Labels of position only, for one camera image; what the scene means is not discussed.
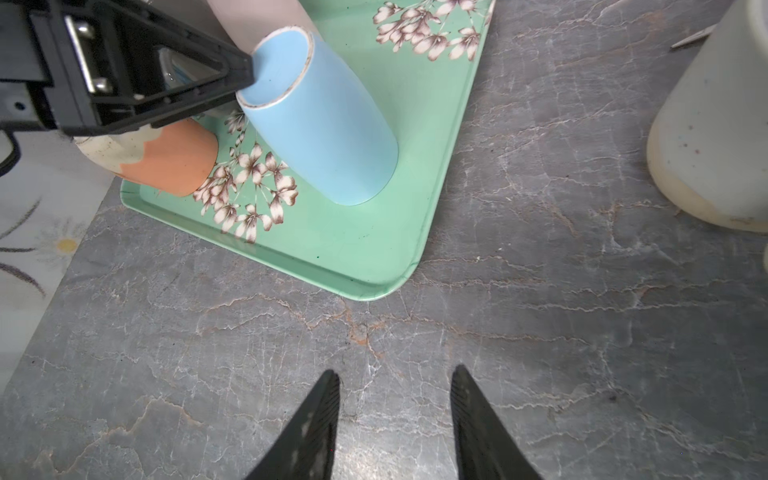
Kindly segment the light blue mug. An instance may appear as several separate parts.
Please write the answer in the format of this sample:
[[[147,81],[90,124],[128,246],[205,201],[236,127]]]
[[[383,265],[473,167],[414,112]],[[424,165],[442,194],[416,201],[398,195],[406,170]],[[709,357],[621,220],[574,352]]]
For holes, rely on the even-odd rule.
[[[254,82],[236,98],[276,156],[336,204],[379,194],[395,172],[398,143],[344,60],[300,26],[264,37],[251,60]]]

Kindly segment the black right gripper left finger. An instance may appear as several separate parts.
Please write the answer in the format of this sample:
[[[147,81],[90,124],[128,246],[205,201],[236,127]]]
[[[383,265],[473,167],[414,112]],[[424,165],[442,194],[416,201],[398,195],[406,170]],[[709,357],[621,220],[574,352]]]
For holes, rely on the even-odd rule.
[[[331,479],[339,409],[340,378],[328,369],[246,479]]]

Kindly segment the green plastic tray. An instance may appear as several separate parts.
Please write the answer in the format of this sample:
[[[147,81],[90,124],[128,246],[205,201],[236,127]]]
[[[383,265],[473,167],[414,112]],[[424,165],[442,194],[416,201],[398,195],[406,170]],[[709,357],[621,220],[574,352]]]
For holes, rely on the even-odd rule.
[[[122,203],[245,258],[352,300],[399,288],[425,248],[490,25],[490,1],[309,1],[329,46],[372,94],[400,155],[359,206],[284,168],[241,114],[206,118],[219,140],[209,190],[184,198],[124,182]]]

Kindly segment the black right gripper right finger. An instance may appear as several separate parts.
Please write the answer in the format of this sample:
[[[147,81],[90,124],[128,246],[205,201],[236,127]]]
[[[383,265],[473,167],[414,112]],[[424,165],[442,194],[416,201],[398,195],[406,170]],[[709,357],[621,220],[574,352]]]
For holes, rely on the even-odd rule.
[[[459,479],[542,479],[462,364],[452,374],[450,406]]]

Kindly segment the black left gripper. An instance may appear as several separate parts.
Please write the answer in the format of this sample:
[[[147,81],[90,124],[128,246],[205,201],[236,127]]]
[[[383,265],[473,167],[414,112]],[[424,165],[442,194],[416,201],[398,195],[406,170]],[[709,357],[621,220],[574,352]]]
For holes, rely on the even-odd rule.
[[[209,115],[225,118],[235,94],[254,81],[251,58],[142,1],[3,1],[1,129],[68,135],[125,133]],[[74,23],[95,30],[88,56]],[[165,89],[160,51],[211,70]],[[98,94],[95,90],[160,90]]]

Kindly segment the beige mug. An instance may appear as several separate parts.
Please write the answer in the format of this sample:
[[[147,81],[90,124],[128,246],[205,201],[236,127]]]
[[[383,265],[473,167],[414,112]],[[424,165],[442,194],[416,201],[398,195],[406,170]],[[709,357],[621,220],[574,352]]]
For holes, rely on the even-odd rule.
[[[654,119],[647,163],[682,211],[766,232],[766,2],[736,1],[725,13]]]

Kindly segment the pink mug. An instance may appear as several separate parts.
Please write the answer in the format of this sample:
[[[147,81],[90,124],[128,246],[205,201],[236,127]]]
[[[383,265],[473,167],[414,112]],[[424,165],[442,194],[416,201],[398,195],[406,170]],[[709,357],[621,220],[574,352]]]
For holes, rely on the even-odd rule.
[[[234,44],[248,54],[283,27],[319,33],[298,0],[207,0],[207,4]]]

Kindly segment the cream mug with orange handle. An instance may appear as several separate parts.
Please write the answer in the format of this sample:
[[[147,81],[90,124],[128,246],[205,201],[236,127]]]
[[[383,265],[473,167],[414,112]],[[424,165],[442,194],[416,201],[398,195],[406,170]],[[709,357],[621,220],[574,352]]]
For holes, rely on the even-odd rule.
[[[204,183],[219,152],[216,135],[192,119],[73,141],[89,160],[116,176],[177,197]]]

